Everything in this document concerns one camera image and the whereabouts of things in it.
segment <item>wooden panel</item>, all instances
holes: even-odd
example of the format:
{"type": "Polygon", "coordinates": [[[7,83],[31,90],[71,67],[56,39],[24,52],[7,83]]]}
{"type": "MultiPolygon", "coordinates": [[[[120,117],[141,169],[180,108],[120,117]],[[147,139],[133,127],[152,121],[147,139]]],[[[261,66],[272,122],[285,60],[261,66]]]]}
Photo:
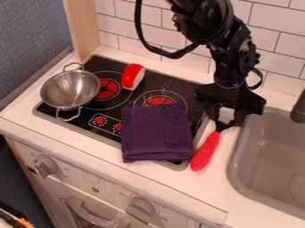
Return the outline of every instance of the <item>wooden panel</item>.
{"type": "Polygon", "coordinates": [[[83,61],[100,44],[94,0],[63,0],[78,60],[83,61]]]}
{"type": "Polygon", "coordinates": [[[47,206],[44,198],[42,197],[42,193],[41,193],[41,188],[39,187],[38,183],[35,182],[35,180],[30,176],[27,165],[25,163],[25,161],[23,160],[21,153],[17,147],[17,145],[15,144],[14,140],[5,136],[4,139],[6,140],[6,142],[8,143],[8,145],[10,146],[13,155],[15,156],[15,158],[17,159],[19,165],[22,168],[23,173],[25,174],[25,176],[28,178],[29,183],[32,185],[36,195],[38,196],[41,204],[43,205],[46,213],[49,215],[52,223],[54,224],[54,226],[56,228],[60,228],[60,226],[56,223],[56,220],[51,212],[51,210],[49,209],[49,207],[47,206]]]}

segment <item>bowl handle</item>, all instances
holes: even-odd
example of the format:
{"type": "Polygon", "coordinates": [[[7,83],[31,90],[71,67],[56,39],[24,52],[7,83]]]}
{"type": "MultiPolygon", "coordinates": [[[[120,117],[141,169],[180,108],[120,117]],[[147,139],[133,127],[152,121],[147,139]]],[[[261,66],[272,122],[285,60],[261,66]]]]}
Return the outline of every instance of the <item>bowl handle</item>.
{"type": "Polygon", "coordinates": [[[81,69],[84,70],[84,65],[83,65],[83,64],[81,64],[81,63],[79,63],[79,62],[71,62],[71,63],[69,63],[69,64],[67,64],[67,65],[65,65],[65,66],[63,67],[63,71],[62,71],[62,72],[65,72],[65,71],[66,71],[66,68],[68,68],[69,66],[74,65],[74,64],[77,64],[77,65],[81,66],[81,69]]]}
{"type": "Polygon", "coordinates": [[[61,118],[60,116],[59,116],[59,112],[61,111],[60,109],[56,109],[56,118],[58,118],[58,119],[60,119],[60,120],[63,120],[63,121],[65,121],[65,122],[69,122],[69,121],[71,121],[72,119],[74,119],[74,118],[78,118],[79,116],[80,116],[80,112],[81,112],[81,109],[82,109],[83,107],[82,106],[78,106],[78,114],[76,115],[76,116],[74,116],[74,117],[71,117],[71,118],[61,118]]]}

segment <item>faucet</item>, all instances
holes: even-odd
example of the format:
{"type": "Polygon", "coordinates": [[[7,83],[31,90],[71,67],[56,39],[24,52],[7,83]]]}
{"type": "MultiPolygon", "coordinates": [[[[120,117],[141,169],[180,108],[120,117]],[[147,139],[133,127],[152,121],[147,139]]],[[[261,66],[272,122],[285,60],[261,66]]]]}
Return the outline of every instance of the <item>faucet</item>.
{"type": "Polygon", "coordinates": [[[298,101],[294,104],[290,118],[296,123],[305,123],[305,89],[303,89],[298,101]]]}

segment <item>red brush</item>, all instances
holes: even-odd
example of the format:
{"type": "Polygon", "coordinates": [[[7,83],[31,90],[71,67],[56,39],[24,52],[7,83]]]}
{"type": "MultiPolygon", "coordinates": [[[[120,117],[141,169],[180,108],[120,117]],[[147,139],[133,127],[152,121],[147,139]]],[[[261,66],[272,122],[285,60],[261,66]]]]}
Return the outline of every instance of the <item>red brush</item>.
{"type": "Polygon", "coordinates": [[[216,131],[209,135],[205,143],[191,159],[191,169],[193,171],[201,171],[210,163],[210,159],[213,157],[213,154],[218,147],[220,133],[234,124],[235,122],[233,120],[228,125],[216,121],[216,131]]]}

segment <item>stainless steel pan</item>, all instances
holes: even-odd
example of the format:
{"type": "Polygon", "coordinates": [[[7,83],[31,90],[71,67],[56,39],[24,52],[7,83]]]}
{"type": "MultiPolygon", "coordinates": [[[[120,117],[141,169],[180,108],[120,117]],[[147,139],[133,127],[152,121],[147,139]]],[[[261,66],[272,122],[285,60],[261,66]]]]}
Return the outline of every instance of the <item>stainless steel pan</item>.
{"type": "Polygon", "coordinates": [[[86,106],[99,92],[99,78],[88,71],[82,69],[68,70],[72,64],[82,64],[72,62],[63,68],[63,72],[48,79],[41,88],[40,96],[44,103],[56,108],[56,117],[71,121],[79,117],[81,109],[86,106]],[[59,112],[78,110],[78,114],[71,118],[60,118],[59,112]]]}

